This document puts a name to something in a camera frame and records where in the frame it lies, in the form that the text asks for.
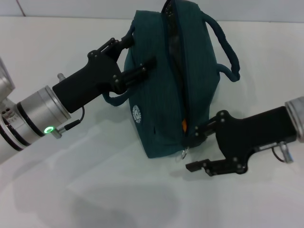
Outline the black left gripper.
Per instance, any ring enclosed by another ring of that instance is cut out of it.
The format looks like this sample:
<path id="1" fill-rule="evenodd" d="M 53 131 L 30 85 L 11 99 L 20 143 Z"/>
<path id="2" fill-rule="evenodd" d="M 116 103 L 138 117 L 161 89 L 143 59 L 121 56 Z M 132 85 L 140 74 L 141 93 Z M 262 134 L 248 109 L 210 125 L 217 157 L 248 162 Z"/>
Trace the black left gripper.
<path id="1" fill-rule="evenodd" d="M 89 53 L 88 63 L 82 69 L 52 87 L 69 113 L 75 112 L 105 92 L 120 95 L 147 79 L 149 71 L 157 65 L 156 57 L 123 72 L 117 64 L 121 52 L 133 45 L 133 35 L 126 35 L 120 41 L 111 38 L 96 52 Z"/>

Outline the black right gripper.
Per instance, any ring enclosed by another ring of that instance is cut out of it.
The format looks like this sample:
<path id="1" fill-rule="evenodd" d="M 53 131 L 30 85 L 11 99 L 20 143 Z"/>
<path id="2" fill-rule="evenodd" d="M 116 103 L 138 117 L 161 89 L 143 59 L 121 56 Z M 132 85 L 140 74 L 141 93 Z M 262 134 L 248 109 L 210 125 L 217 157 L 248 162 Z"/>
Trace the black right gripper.
<path id="1" fill-rule="evenodd" d="M 209 159 L 186 164 L 190 172 L 204 170 L 210 177 L 223 174 L 243 174 L 248 170 L 248 160 L 256 152 L 291 143 L 297 138 L 296 129 L 284 106 L 237 119 L 222 110 L 207 122 L 195 126 L 194 133 L 187 137 L 187 147 L 201 145 L 216 132 L 218 146 L 224 160 Z"/>

